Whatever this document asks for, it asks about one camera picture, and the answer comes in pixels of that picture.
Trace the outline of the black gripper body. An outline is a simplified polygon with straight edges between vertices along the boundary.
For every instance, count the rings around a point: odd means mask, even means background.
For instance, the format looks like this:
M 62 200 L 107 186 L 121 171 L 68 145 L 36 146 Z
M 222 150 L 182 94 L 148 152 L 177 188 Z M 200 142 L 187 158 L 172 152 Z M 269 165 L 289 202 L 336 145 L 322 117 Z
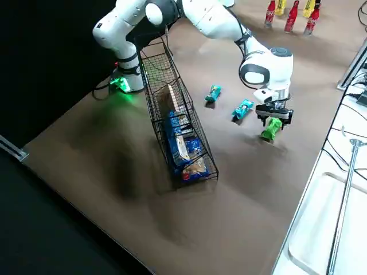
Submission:
M 287 108 L 275 109 L 274 104 L 257 105 L 255 108 L 255 112 L 257 114 L 257 118 L 259 118 L 259 115 L 264 115 L 268 117 L 278 118 L 280 121 L 292 120 L 292 116 L 294 113 L 292 109 Z

